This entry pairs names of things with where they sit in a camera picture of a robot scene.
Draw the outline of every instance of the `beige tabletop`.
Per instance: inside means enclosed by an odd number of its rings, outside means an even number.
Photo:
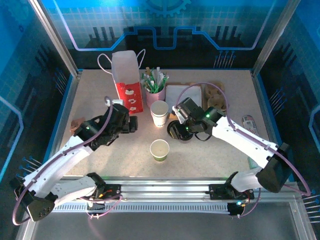
[[[163,70],[170,82],[205,82],[219,80],[224,83],[230,104],[230,117],[241,125],[244,115],[255,119],[258,133],[268,139],[257,95],[249,70]],[[104,97],[117,98],[117,92],[109,74],[102,70],[84,70],[77,88],[63,146],[71,137],[71,121],[85,117],[89,120],[106,112]],[[170,138],[167,125],[157,128],[150,109],[144,104],[144,112],[136,114],[138,130],[120,134],[110,146],[100,146],[93,154],[78,163],[68,175],[83,176],[96,172],[112,177],[228,177],[235,171],[249,169],[247,156],[230,144],[212,137],[206,142],[195,137],[187,142]],[[149,152],[150,144],[164,139],[170,152],[164,162],[157,162]]]

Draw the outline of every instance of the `black cable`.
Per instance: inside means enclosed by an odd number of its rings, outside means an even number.
[[[198,133],[195,133],[195,134],[194,134],[195,137],[196,137],[198,140],[202,141],[202,142],[208,141],[208,140],[212,137],[212,135],[209,135],[206,139],[200,139],[200,138],[197,136],[197,134],[198,134]]]

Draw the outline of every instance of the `white paper cup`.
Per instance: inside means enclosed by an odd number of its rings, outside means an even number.
[[[153,158],[158,162],[166,160],[169,150],[169,144],[162,139],[157,139],[153,141],[150,145],[150,153],[152,154]]]
[[[169,106],[165,101],[155,101],[150,107],[154,125],[162,128],[167,121]]]

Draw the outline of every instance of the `red bag label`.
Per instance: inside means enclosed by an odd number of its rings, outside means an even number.
[[[144,111],[140,83],[133,84],[116,83],[120,99],[124,106],[129,109],[130,114],[141,113]]]

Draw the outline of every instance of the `pen holder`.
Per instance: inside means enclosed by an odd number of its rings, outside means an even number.
[[[151,107],[151,105],[155,102],[155,101],[164,101],[165,100],[165,96],[166,96],[166,90],[165,90],[166,86],[163,87],[163,89],[158,92],[158,93],[150,93],[147,90],[145,90],[145,95],[146,95],[146,105],[148,106],[148,108]]]

